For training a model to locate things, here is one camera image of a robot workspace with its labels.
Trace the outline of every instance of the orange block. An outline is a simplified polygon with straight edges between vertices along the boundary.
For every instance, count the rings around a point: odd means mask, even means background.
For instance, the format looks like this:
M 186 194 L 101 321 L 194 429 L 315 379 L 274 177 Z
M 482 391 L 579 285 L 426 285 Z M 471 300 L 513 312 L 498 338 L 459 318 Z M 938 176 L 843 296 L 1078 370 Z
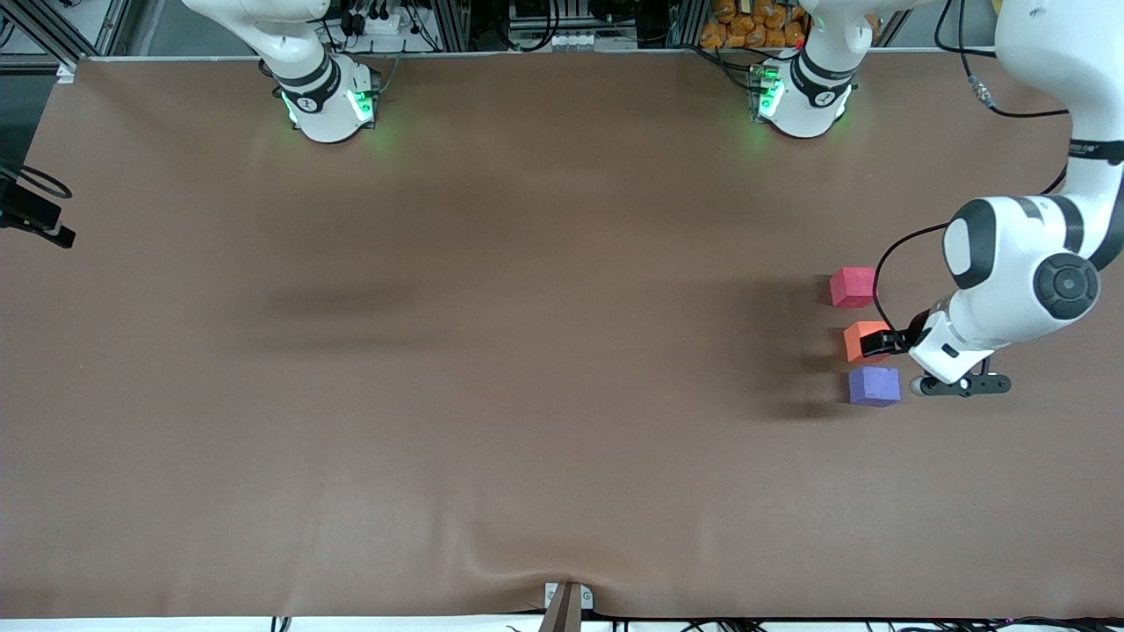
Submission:
M 859 342 L 862 336 L 874 332 L 889 331 L 890 327 L 881 320 L 859 320 L 846 329 L 843 329 L 843 343 L 846 345 L 846 361 L 859 364 L 873 364 L 881 362 L 886 354 L 871 358 L 862 356 L 862 344 Z

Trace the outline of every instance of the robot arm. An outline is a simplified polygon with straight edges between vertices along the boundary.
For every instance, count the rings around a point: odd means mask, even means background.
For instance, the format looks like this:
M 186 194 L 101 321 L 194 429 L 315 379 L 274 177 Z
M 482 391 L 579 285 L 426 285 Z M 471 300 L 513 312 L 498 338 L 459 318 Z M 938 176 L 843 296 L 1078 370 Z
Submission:
M 183 0 L 189 9 L 237 35 L 281 84 L 289 118 L 320 143 L 343 141 L 374 120 L 378 87 L 371 69 L 328 54 L 308 20 L 328 0 Z
M 1097 16 L 1097 33 L 1076 16 Z M 1069 108 L 1066 188 L 1057 196 L 988 197 L 966 204 L 944 232 L 959 288 L 907 334 L 909 355 L 944 383 L 998 349 L 1043 336 L 1089 313 L 1099 270 L 1124 246 L 1124 3 L 1006 0 L 996 54 L 1014 76 Z
M 807 43 L 797 55 L 763 64 L 776 69 L 780 89 L 758 102 L 759 118 L 798 138 L 827 132 L 843 116 L 851 80 L 873 40 L 867 15 L 913 9 L 930 1 L 800 0 L 812 15 Z

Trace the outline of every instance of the green led light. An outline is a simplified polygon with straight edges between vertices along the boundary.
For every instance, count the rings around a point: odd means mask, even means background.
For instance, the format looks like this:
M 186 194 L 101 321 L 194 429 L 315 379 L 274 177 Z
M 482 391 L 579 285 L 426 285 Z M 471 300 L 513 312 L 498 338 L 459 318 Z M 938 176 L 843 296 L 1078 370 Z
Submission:
M 352 109 L 355 110 L 355 116 L 360 120 L 368 120 L 371 118 L 371 99 L 363 94 L 362 92 L 347 91 L 347 100 L 351 101 Z
M 761 116 L 772 116 L 777 114 L 777 105 L 780 103 L 780 98 L 785 96 L 785 82 L 781 80 L 776 80 L 769 90 L 765 91 L 761 97 L 761 109 L 759 114 Z

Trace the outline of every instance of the pink block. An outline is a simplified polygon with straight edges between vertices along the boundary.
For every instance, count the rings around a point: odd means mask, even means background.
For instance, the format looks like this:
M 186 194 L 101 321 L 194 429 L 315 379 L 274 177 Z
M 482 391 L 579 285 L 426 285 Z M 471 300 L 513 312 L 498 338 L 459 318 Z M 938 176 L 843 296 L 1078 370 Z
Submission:
M 874 269 L 840 268 L 832 277 L 831 287 L 835 307 L 867 307 L 874 300 Z

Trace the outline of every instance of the brown tablecloth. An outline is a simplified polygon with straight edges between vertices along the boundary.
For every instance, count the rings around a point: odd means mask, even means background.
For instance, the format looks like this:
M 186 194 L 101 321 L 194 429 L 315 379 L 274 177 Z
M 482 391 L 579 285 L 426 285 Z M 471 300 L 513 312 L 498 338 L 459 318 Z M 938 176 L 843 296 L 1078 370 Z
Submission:
M 980 63 L 1008 109 L 1050 105 Z M 682 55 L 408 60 L 317 145 L 251 63 L 83 63 L 0 235 L 4 616 L 1124 615 L 1120 270 L 1009 396 L 841 403 L 841 265 L 1033 193 L 1064 119 L 872 55 L 798 142 Z M 899 324 L 952 289 L 888 264 Z M 904 359 L 904 379 L 917 373 Z

